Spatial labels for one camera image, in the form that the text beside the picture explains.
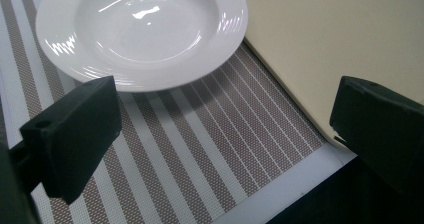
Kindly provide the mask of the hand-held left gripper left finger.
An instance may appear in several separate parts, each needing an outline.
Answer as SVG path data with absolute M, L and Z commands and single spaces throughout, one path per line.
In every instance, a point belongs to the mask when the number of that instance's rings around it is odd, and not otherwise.
M 121 129 L 114 78 L 79 85 L 20 128 L 11 157 L 23 190 L 73 203 Z

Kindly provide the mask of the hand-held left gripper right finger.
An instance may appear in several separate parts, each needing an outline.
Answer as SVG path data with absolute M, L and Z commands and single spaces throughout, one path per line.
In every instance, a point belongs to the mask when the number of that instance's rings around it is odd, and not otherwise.
M 392 188 L 424 197 L 423 105 L 380 84 L 344 76 L 329 124 Z

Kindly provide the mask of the cream cutting board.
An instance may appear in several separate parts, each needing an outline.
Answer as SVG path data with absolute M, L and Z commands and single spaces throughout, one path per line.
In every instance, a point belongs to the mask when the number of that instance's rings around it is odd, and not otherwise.
M 319 132 L 353 76 L 424 105 L 424 0 L 246 0 L 246 40 Z

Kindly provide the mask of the white deep plate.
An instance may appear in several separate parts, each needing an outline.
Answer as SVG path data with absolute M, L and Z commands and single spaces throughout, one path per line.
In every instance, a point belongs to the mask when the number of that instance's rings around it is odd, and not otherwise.
M 111 76 L 121 92 L 150 92 L 215 71 L 247 24 L 246 0 L 42 0 L 36 34 L 70 77 Z

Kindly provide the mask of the striped woven placemat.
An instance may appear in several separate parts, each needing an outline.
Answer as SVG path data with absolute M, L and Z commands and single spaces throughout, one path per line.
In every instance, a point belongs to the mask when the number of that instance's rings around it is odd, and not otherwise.
M 8 138 L 75 87 L 35 37 L 41 0 L 0 0 Z M 44 224 L 262 223 L 323 180 L 323 139 L 246 47 L 211 75 L 125 94 L 123 131 L 83 195 L 33 193 Z

